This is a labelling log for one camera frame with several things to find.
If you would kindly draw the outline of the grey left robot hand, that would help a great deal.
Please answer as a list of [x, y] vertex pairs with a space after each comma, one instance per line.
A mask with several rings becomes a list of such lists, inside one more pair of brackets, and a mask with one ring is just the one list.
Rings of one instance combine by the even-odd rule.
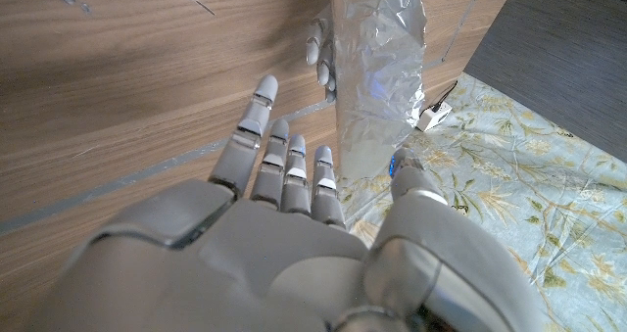
[[315, 66], [317, 82], [325, 90], [328, 103], [336, 101], [337, 87], [334, 65], [333, 22], [330, 12], [323, 10], [311, 21], [306, 41], [306, 61]]

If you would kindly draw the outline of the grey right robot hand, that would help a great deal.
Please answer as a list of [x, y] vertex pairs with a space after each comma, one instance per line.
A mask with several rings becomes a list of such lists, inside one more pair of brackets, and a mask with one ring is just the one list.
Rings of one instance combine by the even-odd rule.
[[454, 210], [409, 149], [373, 243], [343, 224], [332, 154], [269, 120], [259, 83], [209, 179], [132, 205], [80, 245], [30, 331], [539, 331], [511, 253]]

